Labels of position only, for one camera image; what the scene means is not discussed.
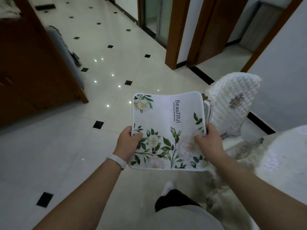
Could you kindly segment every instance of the black pants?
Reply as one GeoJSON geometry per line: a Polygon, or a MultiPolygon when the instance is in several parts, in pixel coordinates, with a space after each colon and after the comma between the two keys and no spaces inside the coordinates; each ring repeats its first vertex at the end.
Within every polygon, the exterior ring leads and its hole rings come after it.
{"type": "Polygon", "coordinates": [[[166,196],[158,198],[155,204],[156,212],[167,207],[180,207],[185,205],[195,205],[201,207],[197,202],[191,200],[188,196],[177,189],[172,189],[166,196]]]}

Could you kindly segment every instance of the person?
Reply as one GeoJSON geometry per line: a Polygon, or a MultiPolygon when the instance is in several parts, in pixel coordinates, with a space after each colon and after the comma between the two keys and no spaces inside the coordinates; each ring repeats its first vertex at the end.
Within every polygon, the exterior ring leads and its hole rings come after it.
{"type": "MultiPolygon", "coordinates": [[[[307,206],[240,166],[225,153],[222,139],[214,125],[209,123],[206,127],[208,135],[197,135],[195,141],[259,228],[307,229],[307,206]]],[[[113,152],[126,162],[129,162],[142,138],[142,133],[130,134],[131,126],[119,135],[113,152]]],[[[96,229],[121,171],[122,167],[117,162],[106,159],[34,229],[96,229]]],[[[167,185],[164,192],[155,205],[157,212],[137,225],[139,229],[223,229],[220,222],[197,202],[172,189],[171,185],[167,185]]]]}

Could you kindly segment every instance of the person's left arm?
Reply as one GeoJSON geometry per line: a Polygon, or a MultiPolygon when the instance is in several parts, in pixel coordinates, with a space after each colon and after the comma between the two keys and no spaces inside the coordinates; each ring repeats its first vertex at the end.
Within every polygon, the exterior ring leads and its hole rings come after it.
{"type": "MultiPolygon", "coordinates": [[[[113,152],[127,163],[143,136],[130,136],[130,132],[131,126],[122,131],[113,152]]],[[[107,159],[33,229],[96,229],[121,171],[117,162],[107,159]]]]}

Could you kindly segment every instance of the finger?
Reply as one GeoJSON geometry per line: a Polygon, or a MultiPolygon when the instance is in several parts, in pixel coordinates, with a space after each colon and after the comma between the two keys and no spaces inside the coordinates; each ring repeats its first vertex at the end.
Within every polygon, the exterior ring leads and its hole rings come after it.
{"type": "Polygon", "coordinates": [[[219,134],[219,131],[216,129],[216,127],[212,123],[206,123],[206,128],[208,129],[208,134],[219,134]]]}
{"type": "Polygon", "coordinates": [[[131,129],[132,129],[132,126],[128,126],[122,131],[122,133],[130,135],[131,129]]]}
{"type": "Polygon", "coordinates": [[[196,143],[200,144],[203,140],[203,136],[201,135],[195,135],[194,140],[196,141],[196,143]]]}
{"type": "Polygon", "coordinates": [[[143,133],[142,132],[139,132],[137,134],[135,134],[132,138],[133,140],[135,140],[136,142],[139,142],[143,137],[143,133]]]}

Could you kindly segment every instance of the person's left hand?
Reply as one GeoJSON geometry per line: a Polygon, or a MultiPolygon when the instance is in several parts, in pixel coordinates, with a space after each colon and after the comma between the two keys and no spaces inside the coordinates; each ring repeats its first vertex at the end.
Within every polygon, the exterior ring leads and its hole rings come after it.
{"type": "Polygon", "coordinates": [[[113,152],[114,155],[123,159],[127,163],[129,163],[130,158],[136,151],[139,141],[143,137],[142,132],[139,132],[134,136],[130,136],[131,129],[132,127],[128,126],[121,132],[117,140],[116,148],[113,152]]]}

